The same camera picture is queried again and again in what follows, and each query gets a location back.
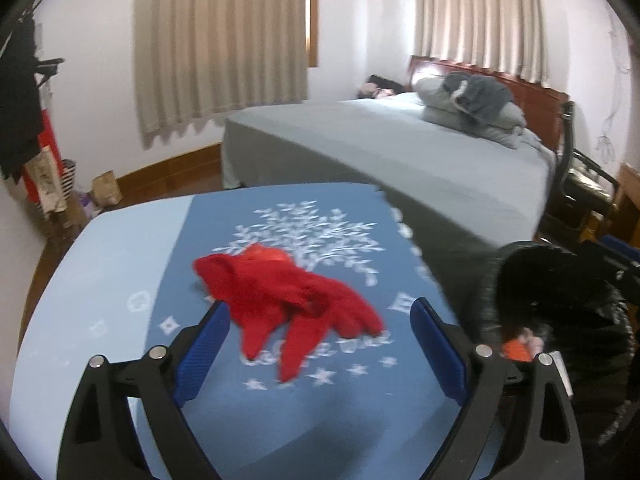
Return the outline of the red wooden headboard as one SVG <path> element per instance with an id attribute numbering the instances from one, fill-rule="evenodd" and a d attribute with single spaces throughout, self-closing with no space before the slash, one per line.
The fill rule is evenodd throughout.
<path id="1" fill-rule="evenodd" d="M 541 138 L 542 144 L 552 151 L 560 147 L 565 115 L 572 120 L 574 112 L 574 103 L 566 93 L 486 68 L 417 55 L 410 58 L 406 88 L 413 88 L 420 79 L 427 76 L 445 76 L 450 72 L 467 72 L 498 79 L 512 91 L 515 104 L 524 112 L 528 128 Z"/>

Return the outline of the white cardboard box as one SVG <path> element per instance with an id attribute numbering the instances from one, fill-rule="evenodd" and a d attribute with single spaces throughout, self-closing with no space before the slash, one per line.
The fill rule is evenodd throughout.
<path id="1" fill-rule="evenodd" d="M 566 365 L 562 358 L 561 352 L 554 350 L 549 353 L 549 356 L 551 356 L 551 359 L 553 360 L 553 363 L 555 364 L 555 367 L 559 372 L 567 396 L 570 399 L 573 399 L 574 390 L 572 384 L 570 383 L 570 376 L 568 376 Z"/>

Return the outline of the grey folded quilt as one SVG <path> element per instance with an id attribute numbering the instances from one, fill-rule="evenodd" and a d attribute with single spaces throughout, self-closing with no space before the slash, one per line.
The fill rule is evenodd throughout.
<path id="1" fill-rule="evenodd" d="M 540 137 L 527 128 L 524 110 L 512 91 L 493 76 L 452 72 L 422 78 L 413 86 L 424 104 L 426 122 L 498 143 L 511 150 L 527 144 L 540 148 Z"/>

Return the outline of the black bag beside bed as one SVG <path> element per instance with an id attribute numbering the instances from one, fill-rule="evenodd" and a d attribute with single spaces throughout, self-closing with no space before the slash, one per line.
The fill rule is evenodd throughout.
<path id="1" fill-rule="evenodd" d="M 378 75 L 371 75 L 369 79 L 358 89 L 358 99 L 383 99 L 388 96 L 397 96 L 404 93 L 406 87 L 397 81 L 386 79 Z"/>

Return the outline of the brown paper bag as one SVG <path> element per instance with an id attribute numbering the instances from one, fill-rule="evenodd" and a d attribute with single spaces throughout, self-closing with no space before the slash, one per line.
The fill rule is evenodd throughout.
<path id="1" fill-rule="evenodd" d="M 92 180 L 92 195 L 100 207 L 111 207 L 122 201 L 122 192 L 112 170 Z"/>

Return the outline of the red hanging bag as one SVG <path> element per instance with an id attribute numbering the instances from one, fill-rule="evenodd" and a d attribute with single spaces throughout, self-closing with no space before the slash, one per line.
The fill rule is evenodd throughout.
<path id="1" fill-rule="evenodd" d="M 42 123 L 42 133 L 37 136 L 40 152 L 23 166 L 22 177 L 28 199 L 38 204 L 45 214 L 50 214 L 66 209 L 63 164 L 46 110 L 42 111 Z"/>

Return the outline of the beige curtain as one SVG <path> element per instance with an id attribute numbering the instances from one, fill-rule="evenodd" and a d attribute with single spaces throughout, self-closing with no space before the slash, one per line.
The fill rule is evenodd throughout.
<path id="1" fill-rule="evenodd" d="M 541 0 L 418 0 L 418 55 L 548 84 Z"/>
<path id="2" fill-rule="evenodd" d="M 306 0 L 134 0 L 140 130 L 308 98 Z"/>

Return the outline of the bed with grey sheet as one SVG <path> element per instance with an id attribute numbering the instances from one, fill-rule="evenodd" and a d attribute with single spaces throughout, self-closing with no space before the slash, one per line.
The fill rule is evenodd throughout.
<path id="1" fill-rule="evenodd" d="M 307 102 L 229 115 L 224 185 L 358 182 L 378 186 L 402 214 L 438 277 L 537 231 L 554 155 L 533 131 L 460 131 L 458 116 L 416 93 Z"/>

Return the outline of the black office chair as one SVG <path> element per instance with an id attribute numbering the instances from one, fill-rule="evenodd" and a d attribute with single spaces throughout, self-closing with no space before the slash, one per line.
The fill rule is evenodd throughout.
<path id="1" fill-rule="evenodd" d="M 561 105 L 562 133 L 555 149 L 555 167 L 549 199 L 536 240 L 573 247 L 594 234 L 602 220 L 615 214 L 617 180 L 576 148 L 575 104 Z"/>

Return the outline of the orange foam net small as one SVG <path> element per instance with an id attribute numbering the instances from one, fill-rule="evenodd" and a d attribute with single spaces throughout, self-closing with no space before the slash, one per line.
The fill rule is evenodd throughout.
<path id="1" fill-rule="evenodd" d="M 502 355 L 513 362 L 530 363 L 533 357 L 530 354 L 526 344 L 518 339 L 511 339 L 502 345 Z"/>

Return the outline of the wooden desk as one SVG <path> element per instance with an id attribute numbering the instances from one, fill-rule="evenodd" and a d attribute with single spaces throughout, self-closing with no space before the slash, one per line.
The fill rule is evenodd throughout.
<path id="1" fill-rule="evenodd" d="M 612 235 L 633 248 L 639 247 L 639 173 L 624 162 L 618 170 L 617 182 L 620 187 L 615 194 L 612 214 L 601 220 L 591 216 L 580 236 L 581 242 L 595 242 L 605 235 Z"/>

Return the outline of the black hanging coat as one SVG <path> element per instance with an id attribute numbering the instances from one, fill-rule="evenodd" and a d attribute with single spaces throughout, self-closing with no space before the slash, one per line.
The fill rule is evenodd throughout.
<path id="1" fill-rule="evenodd" d="M 1 172 L 5 179 L 18 179 L 26 162 L 40 152 L 43 122 L 35 80 L 35 28 L 31 15 L 23 18 L 1 55 Z"/>

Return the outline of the pink foam strip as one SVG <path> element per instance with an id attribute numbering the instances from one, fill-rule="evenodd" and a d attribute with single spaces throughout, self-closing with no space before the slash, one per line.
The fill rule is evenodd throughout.
<path id="1" fill-rule="evenodd" d="M 544 340 L 535 335 L 528 327 L 523 328 L 520 336 L 518 336 L 518 341 L 524 346 L 532 359 L 538 356 L 539 353 L 544 352 Z"/>

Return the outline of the red knit glove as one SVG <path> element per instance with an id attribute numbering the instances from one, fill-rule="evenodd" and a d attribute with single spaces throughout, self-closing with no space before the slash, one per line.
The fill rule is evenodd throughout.
<path id="1" fill-rule="evenodd" d="M 193 269 L 209 295 L 228 304 L 241 329 L 241 351 L 253 361 L 281 326 L 280 382 L 297 377 L 304 359 L 331 330 L 354 339 L 377 337 L 385 325 L 374 307 L 346 284 L 296 266 L 282 249 L 251 244 L 237 255 L 197 258 Z"/>

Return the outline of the beige right curtain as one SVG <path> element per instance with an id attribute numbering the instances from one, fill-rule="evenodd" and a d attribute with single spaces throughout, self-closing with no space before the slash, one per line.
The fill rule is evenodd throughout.
<path id="1" fill-rule="evenodd" d="M 541 0 L 418 0 L 418 55 L 548 84 Z"/>

